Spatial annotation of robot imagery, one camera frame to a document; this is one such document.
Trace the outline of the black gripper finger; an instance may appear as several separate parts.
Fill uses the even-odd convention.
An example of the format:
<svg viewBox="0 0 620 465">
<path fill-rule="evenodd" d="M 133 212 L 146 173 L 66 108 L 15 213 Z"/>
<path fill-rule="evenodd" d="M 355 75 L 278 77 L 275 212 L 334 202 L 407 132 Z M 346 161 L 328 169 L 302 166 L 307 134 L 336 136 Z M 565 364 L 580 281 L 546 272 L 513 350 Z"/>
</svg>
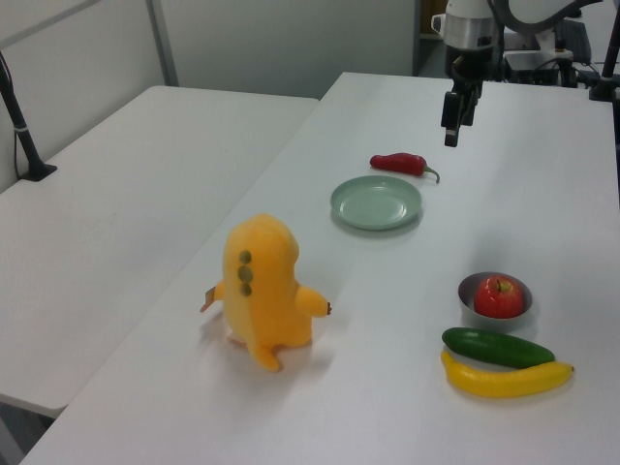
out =
<svg viewBox="0 0 620 465">
<path fill-rule="evenodd" d="M 457 93 L 447 92 L 444 98 L 441 126 L 445 129 L 445 146 L 456 147 L 459 136 L 461 98 Z"/>
<path fill-rule="evenodd" d="M 480 99 L 479 91 L 471 91 L 466 92 L 463 95 L 462 100 L 462 109 L 460 113 L 460 125 L 461 126 L 472 126 L 474 123 L 474 116 L 476 106 Z"/>
</svg>

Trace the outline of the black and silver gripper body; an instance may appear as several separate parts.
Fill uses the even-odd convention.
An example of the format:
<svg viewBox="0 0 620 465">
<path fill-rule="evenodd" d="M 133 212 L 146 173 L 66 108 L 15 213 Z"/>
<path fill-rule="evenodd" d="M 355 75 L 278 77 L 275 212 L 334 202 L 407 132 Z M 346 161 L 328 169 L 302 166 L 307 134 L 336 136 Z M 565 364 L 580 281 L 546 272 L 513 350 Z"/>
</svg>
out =
<svg viewBox="0 0 620 465">
<path fill-rule="evenodd" d="M 492 75 L 495 22 L 489 17 L 465 18 L 446 14 L 445 71 L 453 81 L 452 91 L 466 95 L 481 89 Z"/>
</svg>

